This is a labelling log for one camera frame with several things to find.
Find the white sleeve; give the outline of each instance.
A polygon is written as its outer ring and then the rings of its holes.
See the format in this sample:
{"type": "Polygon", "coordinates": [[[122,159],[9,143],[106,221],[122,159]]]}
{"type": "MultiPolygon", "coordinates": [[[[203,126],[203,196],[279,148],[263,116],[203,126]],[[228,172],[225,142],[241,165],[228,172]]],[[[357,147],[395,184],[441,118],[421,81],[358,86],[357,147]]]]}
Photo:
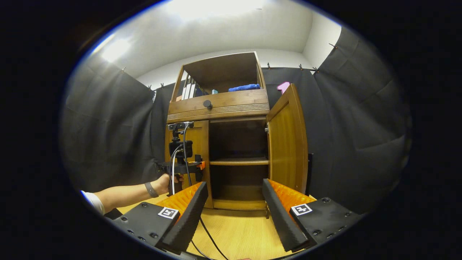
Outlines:
{"type": "Polygon", "coordinates": [[[82,195],[86,198],[86,200],[95,208],[101,215],[106,214],[104,210],[103,203],[101,200],[96,196],[94,193],[81,191],[82,195]]]}

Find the open cabinet door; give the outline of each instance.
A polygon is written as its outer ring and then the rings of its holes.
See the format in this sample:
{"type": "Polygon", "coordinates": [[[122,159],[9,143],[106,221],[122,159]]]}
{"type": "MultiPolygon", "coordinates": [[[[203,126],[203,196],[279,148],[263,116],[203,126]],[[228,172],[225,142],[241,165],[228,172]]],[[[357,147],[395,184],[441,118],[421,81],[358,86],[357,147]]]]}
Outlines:
{"type": "MultiPolygon", "coordinates": [[[[212,204],[212,187],[210,186],[210,171],[209,171],[209,154],[208,154],[208,120],[194,121],[194,127],[188,128],[186,131],[186,140],[193,141],[193,157],[188,158],[189,162],[194,161],[194,155],[201,155],[203,161],[205,161],[205,168],[202,170],[202,180],[207,183],[208,198],[205,202],[206,208],[213,208],[212,204]]],[[[168,126],[165,127],[165,159],[170,161],[169,143],[173,138],[173,132],[168,130],[168,126]]],[[[184,135],[180,135],[180,141],[183,141],[184,135]]],[[[183,175],[183,189],[189,187],[189,181],[187,174],[183,175]]],[[[191,173],[191,183],[194,185],[199,183],[196,181],[195,173],[191,173]]]]}
{"type": "Polygon", "coordinates": [[[291,84],[266,116],[269,179],[305,193],[308,143],[300,99],[291,84]]]}

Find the black foam pad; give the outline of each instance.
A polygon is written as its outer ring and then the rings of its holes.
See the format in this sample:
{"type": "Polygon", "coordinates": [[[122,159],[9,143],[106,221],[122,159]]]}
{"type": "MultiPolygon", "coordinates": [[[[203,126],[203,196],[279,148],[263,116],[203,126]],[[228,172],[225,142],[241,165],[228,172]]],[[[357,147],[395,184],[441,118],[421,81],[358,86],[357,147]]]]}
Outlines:
{"type": "Polygon", "coordinates": [[[289,250],[296,252],[316,244],[310,237],[307,238],[290,218],[268,179],[263,179],[263,196],[268,204],[274,226],[286,252],[289,250]]]}
{"type": "Polygon", "coordinates": [[[205,201],[208,198],[207,184],[202,182],[186,207],[180,220],[162,240],[162,247],[172,252],[186,251],[193,239],[205,201]]]}

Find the cabinet knob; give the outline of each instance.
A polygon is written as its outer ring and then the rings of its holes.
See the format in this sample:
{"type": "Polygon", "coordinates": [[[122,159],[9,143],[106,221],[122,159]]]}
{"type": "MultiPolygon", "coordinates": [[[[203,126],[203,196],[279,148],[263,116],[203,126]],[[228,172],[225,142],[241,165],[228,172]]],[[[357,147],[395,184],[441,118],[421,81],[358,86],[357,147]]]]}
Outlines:
{"type": "Polygon", "coordinates": [[[208,109],[212,109],[212,103],[210,102],[210,100],[204,101],[204,107],[208,109]]]}

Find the blue towel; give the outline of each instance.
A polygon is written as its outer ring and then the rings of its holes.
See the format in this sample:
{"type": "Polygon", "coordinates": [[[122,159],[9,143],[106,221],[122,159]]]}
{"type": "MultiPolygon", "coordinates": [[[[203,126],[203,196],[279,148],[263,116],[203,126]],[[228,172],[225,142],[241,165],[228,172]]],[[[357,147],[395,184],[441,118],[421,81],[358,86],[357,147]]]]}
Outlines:
{"type": "Polygon", "coordinates": [[[239,90],[250,90],[250,89],[260,89],[260,84],[248,84],[245,86],[232,87],[228,91],[239,91],[239,90]]]}

